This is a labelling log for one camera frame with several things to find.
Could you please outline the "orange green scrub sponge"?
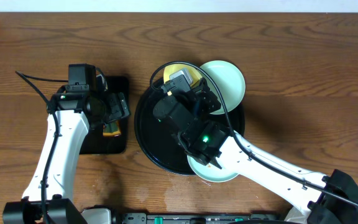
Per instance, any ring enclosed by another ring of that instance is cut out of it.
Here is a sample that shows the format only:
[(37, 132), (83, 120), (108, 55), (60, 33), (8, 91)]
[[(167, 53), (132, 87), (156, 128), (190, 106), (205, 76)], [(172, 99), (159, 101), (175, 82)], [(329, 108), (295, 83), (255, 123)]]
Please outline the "orange green scrub sponge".
[(114, 121), (112, 123), (105, 124), (103, 127), (103, 136), (104, 137), (116, 137), (122, 134), (119, 121)]

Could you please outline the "yellow plate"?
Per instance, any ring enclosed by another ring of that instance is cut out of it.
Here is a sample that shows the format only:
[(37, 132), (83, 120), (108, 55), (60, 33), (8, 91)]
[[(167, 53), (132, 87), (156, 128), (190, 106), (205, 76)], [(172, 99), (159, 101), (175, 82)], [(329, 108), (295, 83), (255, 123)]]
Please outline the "yellow plate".
[(163, 84), (168, 80), (168, 76), (173, 74), (174, 72), (179, 71), (182, 68), (187, 68), (190, 71), (190, 75), (193, 78), (193, 83), (191, 84), (191, 87), (195, 87), (195, 85), (198, 83), (198, 81), (203, 78), (200, 72), (195, 69), (194, 67), (191, 67), (189, 65), (184, 65), (180, 63), (174, 63), (173, 65), (169, 65), (164, 68), (163, 71)]

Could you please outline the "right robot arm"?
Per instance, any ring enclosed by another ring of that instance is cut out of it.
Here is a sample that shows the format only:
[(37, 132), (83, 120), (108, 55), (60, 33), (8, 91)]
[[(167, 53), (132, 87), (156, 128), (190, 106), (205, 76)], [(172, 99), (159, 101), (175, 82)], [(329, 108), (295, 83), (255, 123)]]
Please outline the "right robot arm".
[(180, 76), (151, 88), (163, 95), (154, 117), (195, 162), (253, 180), (292, 204), (306, 223), (358, 223), (358, 185), (350, 175), (302, 169), (251, 144), (230, 121), (206, 119), (216, 110), (229, 116), (230, 94), (215, 81)]

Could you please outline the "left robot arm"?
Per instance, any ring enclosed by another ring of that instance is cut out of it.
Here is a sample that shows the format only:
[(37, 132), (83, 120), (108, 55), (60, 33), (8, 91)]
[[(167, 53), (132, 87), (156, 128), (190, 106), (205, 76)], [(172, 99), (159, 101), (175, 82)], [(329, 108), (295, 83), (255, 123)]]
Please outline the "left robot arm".
[(71, 64), (68, 79), (47, 105), (48, 129), (30, 184), (18, 202), (8, 202), (4, 223), (120, 223), (107, 206), (80, 212), (73, 203), (78, 157), (88, 133), (127, 118), (123, 93), (112, 93), (104, 73), (94, 65)]

